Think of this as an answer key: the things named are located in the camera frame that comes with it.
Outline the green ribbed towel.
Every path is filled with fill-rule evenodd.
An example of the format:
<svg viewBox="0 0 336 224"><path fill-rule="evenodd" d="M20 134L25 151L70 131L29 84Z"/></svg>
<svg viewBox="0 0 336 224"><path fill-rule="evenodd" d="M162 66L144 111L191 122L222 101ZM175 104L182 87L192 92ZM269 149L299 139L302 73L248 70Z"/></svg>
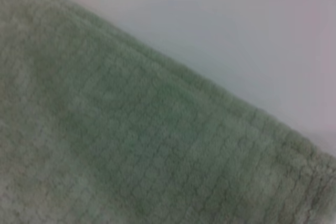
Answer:
<svg viewBox="0 0 336 224"><path fill-rule="evenodd" d="M0 224L336 224L336 157L68 0L0 0Z"/></svg>

